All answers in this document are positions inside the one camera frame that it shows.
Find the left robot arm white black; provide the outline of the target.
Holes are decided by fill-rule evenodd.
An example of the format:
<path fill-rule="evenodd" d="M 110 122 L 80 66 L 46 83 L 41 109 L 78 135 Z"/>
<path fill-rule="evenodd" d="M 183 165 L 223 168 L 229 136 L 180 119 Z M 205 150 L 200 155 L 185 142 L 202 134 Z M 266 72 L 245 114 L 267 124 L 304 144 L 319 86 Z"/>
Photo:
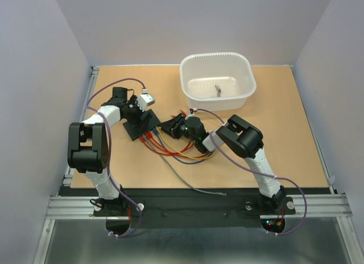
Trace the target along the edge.
<path fill-rule="evenodd" d="M 68 165 L 85 174 L 93 183 L 100 199 L 108 200 L 107 209 L 114 215 L 126 210 L 121 186 L 110 173 L 111 127 L 125 120 L 124 127 L 132 140 L 148 131 L 155 116 L 149 106 L 155 103 L 146 89 L 138 96 L 128 96 L 128 89 L 114 87 L 111 98 L 82 122 L 74 122 L 68 130 Z"/>

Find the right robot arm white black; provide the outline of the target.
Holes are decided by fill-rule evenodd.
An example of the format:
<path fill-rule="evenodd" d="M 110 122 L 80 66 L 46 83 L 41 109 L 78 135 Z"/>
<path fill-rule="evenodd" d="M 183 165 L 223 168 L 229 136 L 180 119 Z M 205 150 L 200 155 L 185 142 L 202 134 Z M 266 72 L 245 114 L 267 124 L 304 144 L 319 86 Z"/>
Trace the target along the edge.
<path fill-rule="evenodd" d="M 263 134 L 252 124 L 234 114 L 217 130 L 207 132 L 199 117 L 181 114 L 162 122 L 159 127 L 173 139 L 189 139 L 202 154 L 213 152 L 217 146 L 227 145 L 254 172 L 262 197 L 262 208 L 274 213 L 282 207 L 287 193 L 266 158 Z"/>

